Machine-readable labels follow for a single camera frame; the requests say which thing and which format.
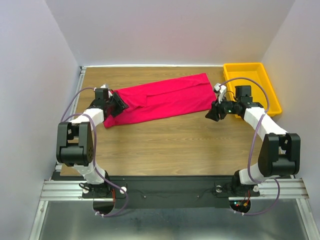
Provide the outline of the red t shirt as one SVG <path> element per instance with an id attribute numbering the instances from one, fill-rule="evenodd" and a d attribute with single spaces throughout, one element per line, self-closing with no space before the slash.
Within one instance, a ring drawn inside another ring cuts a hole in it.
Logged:
<path id="1" fill-rule="evenodd" d="M 217 98 L 206 73 L 161 80 L 116 90 L 129 106 L 104 127 L 137 124 L 206 111 Z"/>

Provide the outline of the yellow plastic bin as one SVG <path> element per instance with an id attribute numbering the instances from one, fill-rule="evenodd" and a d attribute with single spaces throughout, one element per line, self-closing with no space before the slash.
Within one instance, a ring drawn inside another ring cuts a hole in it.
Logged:
<path id="1" fill-rule="evenodd" d="M 224 79 L 238 78 L 226 84 L 225 97 L 233 100 L 236 86 L 251 86 L 251 96 L 254 102 L 259 102 L 270 117 L 282 113 L 281 105 L 273 89 L 267 71 L 261 62 L 225 63 L 223 65 Z"/>

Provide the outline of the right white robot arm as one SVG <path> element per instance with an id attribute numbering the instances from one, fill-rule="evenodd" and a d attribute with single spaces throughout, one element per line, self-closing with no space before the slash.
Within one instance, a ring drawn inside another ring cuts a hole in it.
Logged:
<path id="1" fill-rule="evenodd" d="M 230 182 L 231 192 L 242 195 L 252 186 L 272 177 L 295 175 L 300 170 L 301 138 L 289 133 L 266 113 L 262 104 L 254 102 L 251 86 L 239 85 L 235 88 L 234 100 L 225 97 L 226 86 L 216 84 L 213 91 L 217 99 L 212 102 L 206 114 L 215 122 L 227 115 L 237 115 L 254 129 L 254 138 L 262 140 L 257 163 L 249 163 L 246 168 L 234 173 Z"/>

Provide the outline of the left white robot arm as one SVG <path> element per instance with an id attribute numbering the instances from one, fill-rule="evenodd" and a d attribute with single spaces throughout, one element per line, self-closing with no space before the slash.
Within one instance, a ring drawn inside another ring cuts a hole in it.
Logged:
<path id="1" fill-rule="evenodd" d="M 115 197 L 116 188 L 108 173 L 96 162 L 97 126 L 129 106 L 108 85 L 93 91 L 94 99 L 84 112 L 62 116 L 57 126 L 56 159 L 82 175 L 85 182 L 79 186 L 83 198 Z"/>

